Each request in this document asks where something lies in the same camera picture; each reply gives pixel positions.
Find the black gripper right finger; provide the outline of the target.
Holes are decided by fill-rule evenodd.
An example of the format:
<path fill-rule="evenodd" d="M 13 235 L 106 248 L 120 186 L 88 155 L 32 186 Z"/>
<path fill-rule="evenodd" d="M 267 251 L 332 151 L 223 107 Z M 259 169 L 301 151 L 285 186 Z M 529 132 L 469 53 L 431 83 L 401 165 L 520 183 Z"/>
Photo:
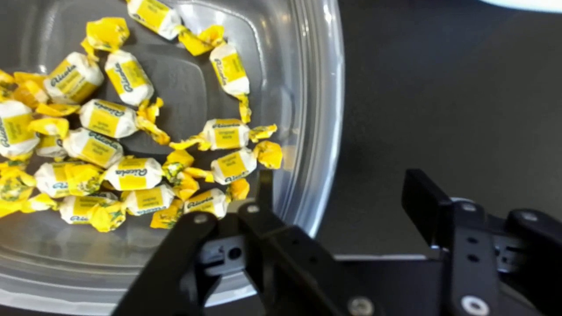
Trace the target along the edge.
<path fill-rule="evenodd" d="M 450 246 L 452 200 L 424 170 L 406 170 L 403 207 L 431 248 Z"/>

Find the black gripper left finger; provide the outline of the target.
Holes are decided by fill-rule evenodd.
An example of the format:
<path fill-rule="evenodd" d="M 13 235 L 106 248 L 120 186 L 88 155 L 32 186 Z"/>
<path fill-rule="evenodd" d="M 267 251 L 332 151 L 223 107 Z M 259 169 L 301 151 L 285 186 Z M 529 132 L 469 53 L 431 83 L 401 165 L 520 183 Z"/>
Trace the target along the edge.
<path fill-rule="evenodd" d="M 259 174 L 259 214 L 264 221 L 273 218 L 273 181 L 274 176 L 271 170 L 262 170 Z"/>

